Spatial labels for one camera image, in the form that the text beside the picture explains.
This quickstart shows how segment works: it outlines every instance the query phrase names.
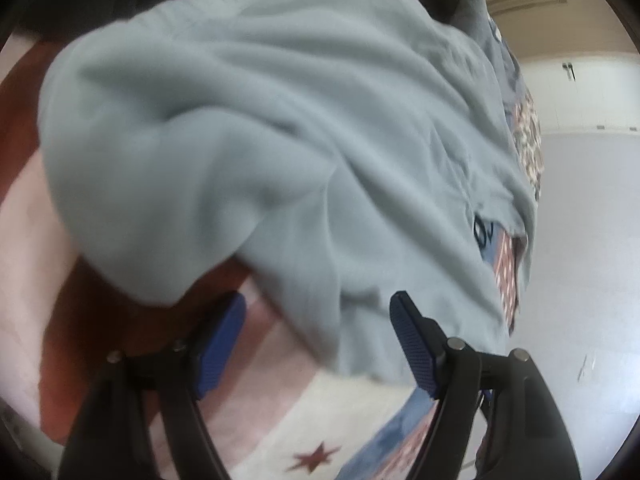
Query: silver bolt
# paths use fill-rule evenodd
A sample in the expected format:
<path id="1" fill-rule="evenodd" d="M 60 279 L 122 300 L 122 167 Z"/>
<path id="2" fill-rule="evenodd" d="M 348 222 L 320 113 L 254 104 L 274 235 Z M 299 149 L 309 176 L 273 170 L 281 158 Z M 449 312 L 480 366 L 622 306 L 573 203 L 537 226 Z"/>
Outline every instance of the silver bolt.
<path id="1" fill-rule="evenodd" d="M 182 339 L 174 341 L 174 352 L 182 352 L 185 348 L 187 348 L 187 344 Z"/>
<path id="2" fill-rule="evenodd" d="M 111 363 L 112 365 L 119 363 L 121 359 L 122 352 L 120 350 L 113 350 L 107 355 L 107 362 Z"/>
<path id="3" fill-rule="evenodd" d="M 523 350 L 522 348 L 516 348 L 513 351 L 513 356 L 518 361 L 522 361 L 523 363 L 526 363 L 529 359 L 531 359 L 531 356 L 529 355 L 529 352 L 527 352 L 526 350 Z"/>
<path id="4" fill-rule="evenodd" d="M 466 346 L 466 343 L 459 337 L 450 337 L 447 339 L 447 345 L 452 350 L 462 350 Z"/>

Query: red star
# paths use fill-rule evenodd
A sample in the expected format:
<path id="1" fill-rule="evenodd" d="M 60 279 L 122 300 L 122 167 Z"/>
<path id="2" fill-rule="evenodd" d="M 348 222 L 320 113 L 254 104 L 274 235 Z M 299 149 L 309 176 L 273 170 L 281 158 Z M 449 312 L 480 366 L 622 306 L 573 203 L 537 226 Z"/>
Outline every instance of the red star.
<path id="1" fill-rule="evenodd" d="M 298 460 L 298 463 L 296 465 L 291 466 L 289 469 L 287 469 L 287 471 L 293 471 L 295 469 L 302 469 L 303 467 L 306 467 L 306 470 L 309 471 L 309 474 L 311 474 L 313 471 L 316 470 L 316 467 L 318 467 L 320 464 L 330 464 L 331 461 L 329 460 L 329 457 L 332 454 L 337 453 L 338 451 L 340 451 L 339 447 L 334 447 L 329 451 L 325 451 L 324 442 L 323 442 L 310 455 L 295 454 L 293 458 Z"/>

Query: light gray fabric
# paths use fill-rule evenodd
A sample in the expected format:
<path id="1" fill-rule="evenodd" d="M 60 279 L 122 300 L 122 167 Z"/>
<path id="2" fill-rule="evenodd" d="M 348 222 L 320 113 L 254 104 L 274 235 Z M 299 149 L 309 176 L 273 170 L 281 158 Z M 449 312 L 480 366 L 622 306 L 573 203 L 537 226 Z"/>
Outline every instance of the light gray fabric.
<path id="1" fill-rule="evenodd" d="M 171 304 L 236 254 L 343 373 L 411 381 L 401 289 L 502 352 L 472 223 L 531 239 L 535 202 L 480 46 L 418 0 L 213 1 L 92 32 L 47 73 L 47 177 L 88 260 Z"/>

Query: striped fabric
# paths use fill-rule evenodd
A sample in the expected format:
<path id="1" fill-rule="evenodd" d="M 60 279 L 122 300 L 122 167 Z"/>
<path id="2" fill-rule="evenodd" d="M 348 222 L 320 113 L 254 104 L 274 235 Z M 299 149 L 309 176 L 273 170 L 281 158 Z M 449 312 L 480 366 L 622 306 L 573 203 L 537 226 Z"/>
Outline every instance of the striped fabric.
<path id="1" fill-rule="evenodd" d="M 433 401 L 319 368 L 239 262 L 212 269 L 173 308 L 158 309 L 125 297 L 78 255 L 50 201 L 35 126 L 38 90 L 61 47 L 35 45 L 0 86 L 0 396 L 64 443 L 110 350 L 155 351 L 186 334 L 222 292 L 239 289 L 247 321 L 222 384 L 201 403 L 232 477 L 404 478 Z M 510 238 L 502 232 L 500 240 L 490 262 L 497 279 L 505 264 L 515 268 L 513 251 L 502 250 Z M 157 402 L 146 404 L 162 474 L 175 478 Z"/>

